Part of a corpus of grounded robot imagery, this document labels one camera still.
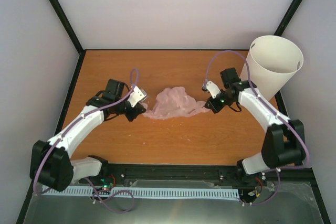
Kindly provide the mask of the pink translucent plastic trash bag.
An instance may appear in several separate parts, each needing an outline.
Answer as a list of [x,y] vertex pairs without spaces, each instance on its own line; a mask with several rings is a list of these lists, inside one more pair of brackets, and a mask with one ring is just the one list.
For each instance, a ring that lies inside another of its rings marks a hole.
[[186,93],[184,87],[165,88],[156,96],[156,103],[152,109],[146,108],[144,117],[153,120],[167,120],[172,118],[188,118],[210,109],[205,107],[205,101],[196,101]]

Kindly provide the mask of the white plastic trash bin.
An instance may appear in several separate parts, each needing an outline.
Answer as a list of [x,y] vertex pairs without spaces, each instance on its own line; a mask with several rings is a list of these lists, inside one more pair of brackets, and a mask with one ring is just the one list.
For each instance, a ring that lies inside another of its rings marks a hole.
[[302,68],[304,58],[292,41],[265,35],[251,43],[246,61],[239,77],[247,80],[250,73],[251,81],[270,100]]

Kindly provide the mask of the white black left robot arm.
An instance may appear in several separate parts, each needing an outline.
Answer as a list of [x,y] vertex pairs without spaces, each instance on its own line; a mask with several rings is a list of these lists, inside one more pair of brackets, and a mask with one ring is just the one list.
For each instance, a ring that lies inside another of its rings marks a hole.
[[71,183],[91,177],[97,183],[108,180],[108,161],[90,155],[71,160],[80,143],[110,115],[125,115],[132,122],[146,109],[141,104],[146,92],[136,85],[128,87],[124,82],[110,79],[104,90],[90,98],[79,115],[62,131],[47,141],[37,141],[32,148],[30,177],[33,189],[42,184],[56,191],[65,190]]

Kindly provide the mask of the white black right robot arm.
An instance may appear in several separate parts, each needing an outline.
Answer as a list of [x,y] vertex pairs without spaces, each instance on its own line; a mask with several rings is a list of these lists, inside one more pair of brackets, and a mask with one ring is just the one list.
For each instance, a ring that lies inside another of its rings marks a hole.
[[235,68],[223,70],[220,76],[223,89],[209,80],[202,86],[203,91],[211,95],[205,108],[218,113],[235,104],[235,112],[247,109],[265,131],[261,151],[237,162],[236,178],[239,181],[244,183],[250,176],[268,170],[280,171],[283,167],[301,165],[308,159],[304,126],[300,120],[291,120],[276,110],[253,82],[238,77]]

